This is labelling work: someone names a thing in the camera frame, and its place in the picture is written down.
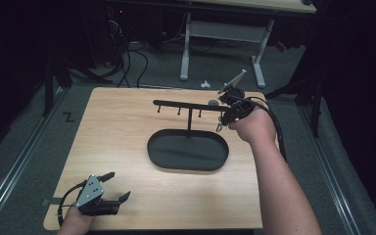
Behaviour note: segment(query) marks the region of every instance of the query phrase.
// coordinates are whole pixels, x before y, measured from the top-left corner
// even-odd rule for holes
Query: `black oval tray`
[[[213,171],[225,164],[228,145],[210,131],[163,129],[149,139],[148,154],[159,167]]]

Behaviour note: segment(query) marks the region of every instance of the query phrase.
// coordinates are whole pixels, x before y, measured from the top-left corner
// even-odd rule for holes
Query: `wooden tabletop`
[[[288,11],[296,13],[315,13],[316,8],[305,5],[302,0],[191,0],[220,5],[233,5],[237,7],[260,8],[265,10]]]
[[[259,96],[261,93],[246,93]],[[131,191],[117,215],[98,216],[92,230],[261,228],[259,188],[250,146],[235,131],[218,134],[229,147],[225,165],[211,172],[164,169],[149,159],[147,143],[158,130],[187,128],[188,110],[158,107],[153,100],[207,104],[216,91],[96,88],[70,149],[55,198],[90,174],[115,172],[102,183],[105,200]],[[194,111],[192,129],[215,132],[219,112]],[[74,202],[71,193],[66,204]],[[59,229],[57,205],[44,220]]]

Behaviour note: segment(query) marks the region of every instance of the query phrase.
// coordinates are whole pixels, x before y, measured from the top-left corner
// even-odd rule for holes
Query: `black cable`
[[[142,70],[142,72],[140,73],[139,77],[136,80],[136,87],[139,88],[139,80],[142,77],[143,73],[145,73],[146,69],[148,68],[148,58],[138,51],[131,51],[131,52],[137,53],[137,54],[143,56],[145,58],[145,61],[146,61],[145,68]]]
[[[57,217],[58,217],[58,220],[59,220],[60,227],[63,225],[63,222],[64,222],[64,219],[63,219],[63,207],[65,207],[64,201],[66,200],[66,197],[72,191],[74,191],[75,189],[84,187],[86,183],[87,183],[87,180],[84,180],[81,183],[79,183],[79,184],[75,185],[74,187],[70,188],[69,191],[67,191],[67,193],[61,199],[61,201],[59,203],[59,208],[58,208],[58,211],[57,211]]]
[[[279,120],[277,119],[277,116],[271,111],[271,109],[267,108],[269,107],[267,102],[264,101],[263,99],[259,98],[259,97],[249,97],[249,98],[240,98],[240,97],[236,97],[236,96],[228,96],[230,98],[233,98],[233,99],[237,99],[239,101],[244,101],[244,102],[249,102],[259,108],[261,108],[262,110],[266,111],[268,113],[268,115],[271,117],[271,119],[273,120],[273,124],[274,124],[274,128],[276,129],[276,133],[277,133],[277,141],[279,143],[279,151],[280,151],[280,154],[283,156],[283,159],[285,160],[285,162],[287,162],[287,158],[286,158],[286,151],[285,151],[285,145],[284,145],[284,142],[283,142],[283,131],[282,131],[282,127],[280,126],[280,122]],[[255,102],[255,101],[252,101],[251,99],[254,98],[254,99],[259,99],[261,101],[263,101],[266,106],[258,103],[258,102]]]
[[[129,81],[127,80],[127,73],[130,71],[130,55],[129,55],[129,50],[127,50],[126,52],[127,54],[127,60],[129,61],[129,65],[127,66],[127,70],[124,70],[123,71],[123,76],[121,77],[121,80],[120,82],[118,83],[117,87],[120,87],[121,86],[121,83],[126,80],[126,83],[127,83],[127,87],[130,88],[130,85],[129,85]]]

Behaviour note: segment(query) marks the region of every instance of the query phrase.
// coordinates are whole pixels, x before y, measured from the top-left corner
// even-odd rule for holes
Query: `hand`
[[[249,144],[261,141],[275,143],[273,120],[263,109],[255,108],[247,117],[231,122],[228,127],[237,130],[240,138]]]
[[[90,230],[95,218],[95,216],[82,215],[78,208],[70,207],[64,219],[63,226],[57,234],[85,234]]]

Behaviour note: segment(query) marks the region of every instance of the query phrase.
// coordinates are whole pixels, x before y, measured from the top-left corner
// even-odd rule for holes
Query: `human arm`
[[[76,207],[70,207],[57,235],[83,235],[93,224],[95,216],[82,215]]]
[[[321,234],[301,185],[275,144],[276,131],[268,113],[256,109],[229,127],[252,148],[265,234]]]

